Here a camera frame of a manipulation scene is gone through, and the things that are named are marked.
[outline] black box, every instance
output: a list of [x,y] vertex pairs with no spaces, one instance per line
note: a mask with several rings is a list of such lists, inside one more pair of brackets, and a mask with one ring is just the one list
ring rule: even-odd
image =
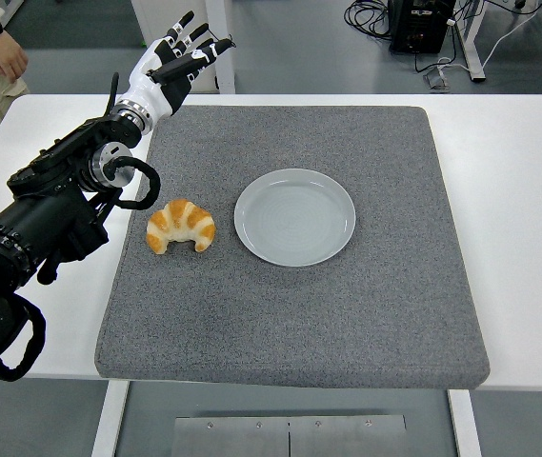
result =
[[440,52],[455,1],[389,0],[389,50],[410,54]]

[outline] floor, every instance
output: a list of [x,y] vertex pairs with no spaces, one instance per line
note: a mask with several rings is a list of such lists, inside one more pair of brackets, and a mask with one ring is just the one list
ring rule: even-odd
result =
[[[231,52],[237,93],[430,92],[411,55],[391,55],[387,43],[345,24],[343,11],[349,3],[234,0],[232,38],[237,48]],[[512,0],[504,4],[510,7]],[[530,0],[523,10],[531,8]],[[525,19],[490,6],[476,39],[481,58]],[[8,30],[29,55],[25,78],[33,93],[107,93],[114,71],[122,75],[119,90],[124,91],[143,52],[127,0],[28,0]],[[441,55],[452,53],[449,36]],[[459,48],[456,55],[455,63],[465,64]],[[418,63],[425,66],[437,57],[421,56]],[[499,44],[485,67],[485,82],[473,83],[460,68],[445,72],[451,93],[542,93],[542,9]],[[104,388],[105,382],[88,381],[0,383],[0,455],[90,455],[90,431]],[[475,391],[472,405],[483,455],[542,455],[542,394]],[[456,455],[442,392],[182,383],[132,386],[116,455],[170,455],[171,424],[180,415],[295,410],[405,414],[416,437],[412,455]]]

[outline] plate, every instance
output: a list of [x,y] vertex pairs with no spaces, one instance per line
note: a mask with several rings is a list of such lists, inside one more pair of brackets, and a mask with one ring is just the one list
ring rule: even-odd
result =
[[330,259],[351,239],[355,207],[347,191],[310,169],[280,169],[249,184],[236,202],[234,226],[255,255],[283,267]]

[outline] white desk leg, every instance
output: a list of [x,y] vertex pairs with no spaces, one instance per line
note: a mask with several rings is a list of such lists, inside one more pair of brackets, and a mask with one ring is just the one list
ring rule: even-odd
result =
[[457,30],[459,32],[459,41],[461,42],[461,48],[463,48],[463,54],[465,55],[465,60],[467,63],[468,69],[470,69],[470,78],[474,82],[481,82],[487,79],[484,75],[484,70],[482,69],[482,64],[480,63],[480,57],[478,56],[478,50],[473,40],[475,40],[478,31],[480,30],[480,24],[482,24],[482,19],[484,18],[485,13],[487,12],[488,3],[484,0],[479,0],[474,2],[473,7],[474,11],[478,10],[480,6],[480,1],[482,1],[482,10],[480,13],[472,18],[470,18],[469,23],[463,19],[457,21]]
[[470,392],[468,390],[449,390],[448,395],[457,454],[459,457],[482,457]]
[[129,393],[129,381],[108,382],[91,457],[113,457]]
[[7,25],[16,11],[23,5],[23,2],[24,0],[9,0],[7,3],[5,0],[0,0],[0,7],[4,10],[4,15],[0,20],[2,26],[5,27]]
[[[210,30],[218,38],[228,37],[231,34],[231,27],[229,26],[231,2],[232,0],[205,0]],[[235,93],[232,51],[226,51],[213,65],[215,66],[217,86],[220,88],[220,93]]]

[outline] robotic arm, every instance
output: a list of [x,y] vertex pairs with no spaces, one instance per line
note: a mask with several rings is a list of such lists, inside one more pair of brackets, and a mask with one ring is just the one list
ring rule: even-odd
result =
[[[114,75],[102,117],[87,120],[41,150],[9,179],[14,202],[0,212],[0,356],[28,321],[33,336],[18,367],[6,367],[0,357],[0,379],[20,379],[45,342],[46,323],[40,310],[14,292],[36,271],[41,284],[50,284],[59,264],[83,260],[107,243],[103,224],[114,207],[148,209],[158,197],[158,173],[132,157],[130,148],[160,118],[173,115],[198,74],[234,46],[230,39],[209,39],[186,53],[208,30],[204,24],[179,40],[193,17],[189,12],[165,37],[151,44],[130,75],[129,90],[117,102]],[[150,181],[148,194],[141,201],[120,200],[122,187],[136,169]],[[87,200],[84,192],[96,193]]]

